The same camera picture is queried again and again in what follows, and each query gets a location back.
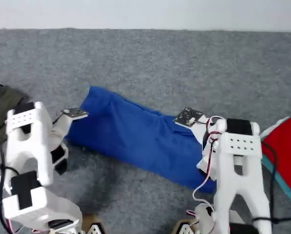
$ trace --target blue cloth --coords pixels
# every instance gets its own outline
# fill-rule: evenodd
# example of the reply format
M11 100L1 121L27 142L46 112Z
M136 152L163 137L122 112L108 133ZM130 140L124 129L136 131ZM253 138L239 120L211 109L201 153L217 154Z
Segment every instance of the blue cloth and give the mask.
M90 87L81 109L87 118L74 121L72 143L128 162L173 182L195 188L205 176L197 168L201 145L189 129L166 116L100 87ZM201 189L212 192L209 180Z

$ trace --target wire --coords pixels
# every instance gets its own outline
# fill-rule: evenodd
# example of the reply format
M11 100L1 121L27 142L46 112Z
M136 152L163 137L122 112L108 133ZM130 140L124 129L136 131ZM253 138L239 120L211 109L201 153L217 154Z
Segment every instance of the wire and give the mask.
M7 223L8 228L11 230L13 234L19 233L20 230L24 228L24 226L21 226L16 231L14 231L12 221L10 219L6 219L6 223Z
M190 216L193 216L194 218L196 218L196 214L195 214L195 212L192 211L192 210L186 210L186 214L187 214L187 215L190 215Z
M213 118L225 119L224 117L221 116L211 116L206 122L207 133L209 132L209 125L211 124Z
M1 157L1 165L0 165L0 171L1 171L1 178L0 178L0 222L8 234L13 234L13 232L7 226L7 224L3 218L3 215L2 215L2 194L3 194L3 183L4 183L4 177L5 177L5 169L6 169L4 166L4 153L3 153L3 149L2 149L2 144L0 144L0 157Z
M208 159L208 166L207 166L207 175L206 175L206 178L205 178L205 180L196 188L196 189L194 189L194 191L193 191L193 194L192 194L192 196L193 196L193 199L195 200L195 201L199 201L199 202L203 202L204 204L206 204L206 205L208 205L208 206L210 206L210 208L212 209L212 211L214 211L214 209L213 209L213 206L210 204L210 202L208 202L207 200L205 200L205 199L201 199L201 198L196 198L195 197L195 193L201 188L201 187L203 187L205 184L206 184L206 182L208 181L208 179L209 179L209 177L210 177L210 172L211 172L211 163L212 163L212 154L213 154L213 144L214 144L214 142L215 141L213 141L212 142L212 144L211 144L211 148L210 148L210 152L209 152L209 159Z
M271 174L271 180L270 180L270 218L268 217L256 217L253 218L252 221L258 221L258 220L269 220L273 224L278 224L280 222L285 222L285 221L291 221L291 217L284 217L284 218L276 218L274 217L274 181L275 181L275 175L276 175L276 170L277 170L277 165L278 165L278 157L275 149L273 149L270 145L265 143L264 141L261 142L262 145L267 147L273 154L274 158L274 163L273 163L273 170Z

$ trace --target hole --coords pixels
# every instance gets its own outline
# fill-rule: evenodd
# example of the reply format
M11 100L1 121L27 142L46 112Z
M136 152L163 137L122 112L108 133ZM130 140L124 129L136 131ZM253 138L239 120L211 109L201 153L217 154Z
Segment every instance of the hole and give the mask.
M233 158L234 158L234 171L236 174L242 176L243 175L243 166L235 165L235 156Z

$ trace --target dark green cloth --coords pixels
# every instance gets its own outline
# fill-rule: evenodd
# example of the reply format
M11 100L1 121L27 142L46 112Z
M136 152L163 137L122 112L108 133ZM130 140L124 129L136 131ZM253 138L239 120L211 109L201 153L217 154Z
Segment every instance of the dark green cloth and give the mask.
M0 84L0 143L6 141L5 120L7 112L26 99L26 95Z

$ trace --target red and white wire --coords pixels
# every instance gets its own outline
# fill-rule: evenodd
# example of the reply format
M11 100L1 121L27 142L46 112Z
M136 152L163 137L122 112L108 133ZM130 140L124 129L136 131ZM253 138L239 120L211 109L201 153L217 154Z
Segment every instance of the red and white wire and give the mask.
M206 122L207 133L209 133L209 125L211 124L213 118L224 119L224 117L221 117L221 116L211 116Z

